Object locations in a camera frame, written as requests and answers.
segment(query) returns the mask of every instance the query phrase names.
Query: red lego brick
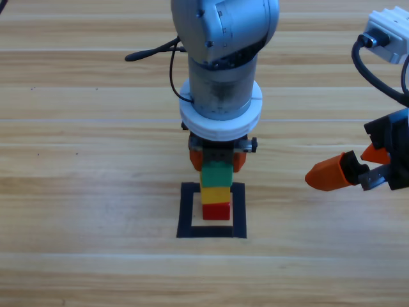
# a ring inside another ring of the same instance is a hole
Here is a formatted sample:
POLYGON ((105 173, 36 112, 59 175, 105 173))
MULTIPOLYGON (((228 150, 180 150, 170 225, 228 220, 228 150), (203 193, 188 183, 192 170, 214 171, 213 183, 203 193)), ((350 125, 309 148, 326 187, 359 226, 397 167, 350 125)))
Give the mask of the red lego brick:
POLYGON ((203 219, 205 221, 229 221, 230 203, 203 205, 203 219))

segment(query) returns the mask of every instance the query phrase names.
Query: wooden table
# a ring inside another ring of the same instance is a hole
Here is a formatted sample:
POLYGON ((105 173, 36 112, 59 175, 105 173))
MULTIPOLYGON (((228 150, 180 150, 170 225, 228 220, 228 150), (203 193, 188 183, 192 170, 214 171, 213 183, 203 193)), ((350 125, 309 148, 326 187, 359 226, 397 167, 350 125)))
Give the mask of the wooden table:
MULTIPOLYGON (((312 166, 401 109, 350 51, 407 0, 282 0, 259 139, 235 180, 248 239, 177 239, 197 181, 168 81, 169 0, 9 0, 0 16, 0 306, 409 306, 409 190, 321 193, 312 166)), ((399 87, 401 66, 364 61, 399 87)), ((174 81, 187 78, 178 54, 174 81)), ((195 202, 194 224, 202 224, 195 202)))

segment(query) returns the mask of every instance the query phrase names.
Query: lego brick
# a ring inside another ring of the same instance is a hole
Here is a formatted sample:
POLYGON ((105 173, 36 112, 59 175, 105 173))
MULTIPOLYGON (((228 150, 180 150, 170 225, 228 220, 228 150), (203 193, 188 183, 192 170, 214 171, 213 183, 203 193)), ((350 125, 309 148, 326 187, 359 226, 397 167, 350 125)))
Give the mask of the lego brick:
POLYGON ((196 171, 202 170, 203 164, 203 152, 197 152, 195 150, 189 150, 190 161, 192 161, 193 167, 196 171))
POLYGON ((238 173, 245 164, 247 154, 245 152, 237 152, 233 158, 233 170, 238 173))
POLYGON ((231 199, 230 187, 203 187, 200 189, 201 203, 229 203, 231 199))
POLYGON ((203 163, 201 183, 203 187, 231 187, 233 165, 224 162, 203 163))
POLYGON ((203 219, 205 221, 229 221, 230 203, 203 205, 203 219))

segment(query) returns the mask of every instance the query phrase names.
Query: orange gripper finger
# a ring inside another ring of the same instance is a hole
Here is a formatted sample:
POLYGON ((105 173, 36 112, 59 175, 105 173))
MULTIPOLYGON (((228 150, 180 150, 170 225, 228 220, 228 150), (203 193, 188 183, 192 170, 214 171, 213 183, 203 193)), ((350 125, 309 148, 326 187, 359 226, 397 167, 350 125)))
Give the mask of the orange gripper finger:
POLYGON ((352 185, 345 178, 341 159, 345 153, 316 164, 305 176, 309 186, 321 191, 333 191, 352 185))
POLYGON ((389 153, 386 149, 375 149, 373 144, 370 144, 366 148, 365 152, 360 156, 360 158, 367 162, 373 162, 378 164, 390 164, 389 153))

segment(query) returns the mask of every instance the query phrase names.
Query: yellow lego brick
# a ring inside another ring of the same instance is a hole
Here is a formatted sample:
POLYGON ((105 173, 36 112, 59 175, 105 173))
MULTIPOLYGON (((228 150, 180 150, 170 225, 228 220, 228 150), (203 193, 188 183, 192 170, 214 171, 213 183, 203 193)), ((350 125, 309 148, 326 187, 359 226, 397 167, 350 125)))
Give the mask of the yellow lego brick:
POLYGON ((230 187, 202 187, 200 184, 200 196, 202 205, 231 201, 230 187))

